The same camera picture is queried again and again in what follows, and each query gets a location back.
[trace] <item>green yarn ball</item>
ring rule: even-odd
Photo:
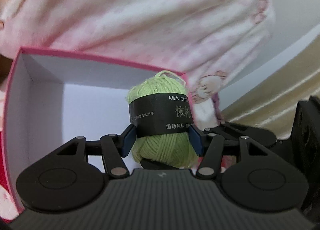
[[[169,71],[162,71],[133,87],[127,96],[129,104],[137,98],[155,93],[172,92],[187,95],[185,86],[181,82],[165,74],[181,80]],[[198,158],[189,142],[187,132],[137,138],[132,147],[132,156],[138,163],[146,158],[177,168],[191,168]]]

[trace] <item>light green yarn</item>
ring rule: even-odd
[[[168,76],[180,79],[171,72],[162,71],[133,87],[127,96],[129,104],[137,98],[155,93],[172,92],[187,95],[184,85]],[[189,142],[187,132],[138,138],[132,147],[132,156],[136,162],[146,158],[177,168],[190,168],[197,161],[197,155]]]

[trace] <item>beige curtain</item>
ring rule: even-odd
[[[303,52],[222,113],[226,121],[290,136],[297,102],[320,97],[320,36]]]

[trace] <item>logo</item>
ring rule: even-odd
[[[167,175],[167,173],[162,172],[161,174],[158,174],[159,177],[165,177]]]
[[[181,117],[190,118],[191,117],[190,110],[187,106],[181,107],[180,105],[177,105],[175,113],[177,115],[177,118],[181,118]]]

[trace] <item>open box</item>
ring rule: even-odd
[[[23,210],[15,182],[28,166],[76,136],[98,140],[129,124],[129,89],[161,68],[96,55],[21,48],[9,75],[3,157],[10,194]],[[141,168],[129,155],[129,171]],[[89,163],[104,171],[101,157]]]

